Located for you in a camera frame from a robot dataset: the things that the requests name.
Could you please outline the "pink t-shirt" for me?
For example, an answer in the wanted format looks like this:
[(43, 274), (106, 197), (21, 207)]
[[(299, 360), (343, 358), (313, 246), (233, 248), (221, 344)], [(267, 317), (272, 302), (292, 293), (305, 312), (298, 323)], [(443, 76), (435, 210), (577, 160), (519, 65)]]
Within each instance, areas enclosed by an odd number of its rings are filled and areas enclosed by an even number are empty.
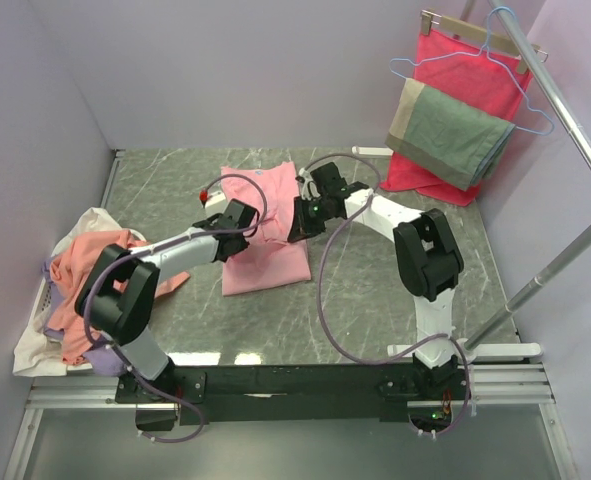
[(246, 203), (266, 217), (249, 246), (223, 265), (222, 294), (233, 296), (311, 279), (305, 241), (289, 243), (294, 198), (299, 195), (295, 166), (284, 162), (268, 170), (223, 167), (226, 198)]

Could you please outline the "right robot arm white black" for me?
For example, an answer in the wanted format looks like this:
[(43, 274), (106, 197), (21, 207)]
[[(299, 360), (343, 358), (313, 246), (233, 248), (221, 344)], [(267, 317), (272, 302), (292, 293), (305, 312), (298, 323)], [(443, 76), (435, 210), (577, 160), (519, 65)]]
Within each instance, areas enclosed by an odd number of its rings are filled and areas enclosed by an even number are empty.
[(412, 358), (414, 390), (435, 399), (453, 381), (465, 359), (453, 339), (453, 299), (464, 260), (445, 214), (421, 211), (378, 194), (362, 182), (348, 183), (331, 156), (311, 161), (296, 177), (300, 194), (294, 200), (288, 240), (308, 240), (326, 231), (329, 220), (342, 222), (327, 240), (319, 266), (324, 268), (337, 237), (352, 223), (389, 240), (395, 248), (398, 273), (415, 306), (415, 344), (382, 359), (383, 364)]

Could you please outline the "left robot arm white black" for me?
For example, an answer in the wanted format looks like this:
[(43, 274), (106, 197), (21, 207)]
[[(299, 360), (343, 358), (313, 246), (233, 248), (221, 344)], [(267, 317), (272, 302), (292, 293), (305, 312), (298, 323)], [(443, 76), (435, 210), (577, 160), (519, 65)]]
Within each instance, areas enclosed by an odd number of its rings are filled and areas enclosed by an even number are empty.
[(105, 247), (75, 301), (84, 331), (97, 330), (117, 346), (140, 377), (139, 389), (151, 401), (168, 399), (175, 388), (172, 361), (148, 327), (156, 292), (165, 281), (189, 270), (224, 262), (245, 250), (247, 231), (258, 225), (258, 211), (231, 200), (221, 213), (196, 222), (184, 233), (141, 248)]

